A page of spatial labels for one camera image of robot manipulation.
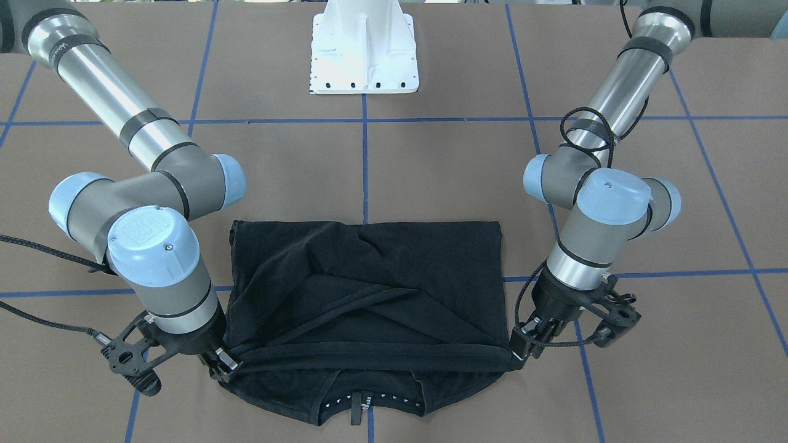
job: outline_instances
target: mounting hole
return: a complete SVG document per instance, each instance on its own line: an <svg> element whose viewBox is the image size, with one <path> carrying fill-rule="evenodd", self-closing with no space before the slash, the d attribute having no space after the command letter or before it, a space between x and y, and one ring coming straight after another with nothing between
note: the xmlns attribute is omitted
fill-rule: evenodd
<svg viewBox="0 0 788 443"><path fill-rule="evenodd" d="M126 352L123 352L119 357L117 357L117 361L119 361L119 362L121 362L123 364L126 364L126 363L128 363L128 361L130 359L132 359L133 356L134 355L131 352L126 351Z"/></svg>

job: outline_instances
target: light blue cap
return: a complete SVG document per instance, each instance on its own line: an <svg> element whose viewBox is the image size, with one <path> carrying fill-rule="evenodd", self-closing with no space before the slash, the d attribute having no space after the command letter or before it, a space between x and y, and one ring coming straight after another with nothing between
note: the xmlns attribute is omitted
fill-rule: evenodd
<svg viewBox="0 0 788 443"><path fill-rule="evenodd" d="M670 181L664 180L662 178L653 178L652 180L659 181L665 189L667 189L667 194L671 197L671 214L667 216L667 221L664 225L662 225L659 229L655 231L659 231L663 229L665 226L670 225L677 217L678 213L682 211L682 195L678 192L678 188L676 188Z"/></svg>
<svg viewBox="0 0 788 443"><path fill-rule="evenodd" d="M50 195L49 212L55 223L63 229L65 235L69 236L71 240L74 237L69 233L69 212L71 206L74 204L76 197L82 192L83 189L94 181L110 180L97 173L78 173L61 181L58 186L55 186L52 194Z"/></svg>
<svg viewBox="0 0 788 443"><path fill-rule="evenodd" d="M771 34L773 40L788 39L788 11L782 16L780 21L775 26L775 30Z"/></svg>
<svg viewBox="0 0 788 443"><path fill-rule="evenodd" d="M600 168L589 175L578 192L578 208L586 217L605 225L629 225L645 215L651 188L620 169Z"/></svg>
<svg viewBox="0 0 788 443"><path fill-rule="evenodd" d="M526 172L522 175L522 186L526 189L526 192L545 203L547 203L547 200L545 199L545 193L542 191L541 177L542 170L545 167L545 160L549 156L550 154L539 154L532 158L528 162L528 166L526 166Z"/></svg>
<svg viewBox="0 0 788 443"><path fill-rule="evenodd" d="M121 215L107 234L107 248L119 274L150 288L175 285L199 262L197 236L168 207L138 207Z"/></svg>
<svg viewBox="0 0 788 443"><path fill-rule="evenodd" d="M237 203L246 195L246 174L243 173L241 164L227 154L214 154L225 173L225 202L219 210Z"/></svg>

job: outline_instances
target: white stand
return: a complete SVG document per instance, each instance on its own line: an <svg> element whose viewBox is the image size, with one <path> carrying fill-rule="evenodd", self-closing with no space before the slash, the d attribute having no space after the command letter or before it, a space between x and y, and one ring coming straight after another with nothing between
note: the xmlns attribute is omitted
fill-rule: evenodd
<svg viewBox="0 0 788 443"><path fill-rule="evenodd" d="M312 21L312 94L416 92L413 17L397 0L329 0Z"/></svg>

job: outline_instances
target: folded garment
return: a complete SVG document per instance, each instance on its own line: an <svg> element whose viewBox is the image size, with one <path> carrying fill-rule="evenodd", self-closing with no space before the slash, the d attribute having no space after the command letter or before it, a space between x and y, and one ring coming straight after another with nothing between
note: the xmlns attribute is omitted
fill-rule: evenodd
<svg viewBox="0 0 788 443"><path fill-rule="evenodd" d="M221 383L321 425L361 405L426 415L523 363L508 347L496 222L236 221Z"/></svg>

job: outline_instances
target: black fabric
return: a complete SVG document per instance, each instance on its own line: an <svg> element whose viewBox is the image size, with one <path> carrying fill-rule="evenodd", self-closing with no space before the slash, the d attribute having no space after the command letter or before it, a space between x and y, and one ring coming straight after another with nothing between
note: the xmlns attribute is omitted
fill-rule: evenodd
<svg viewBox="0 0 788 443"><path fill-rule="evenodd" d="M222 383L321 425L351 408L425 415L523 363L508 349L495 222L343 225L236 221Z"/></svg>

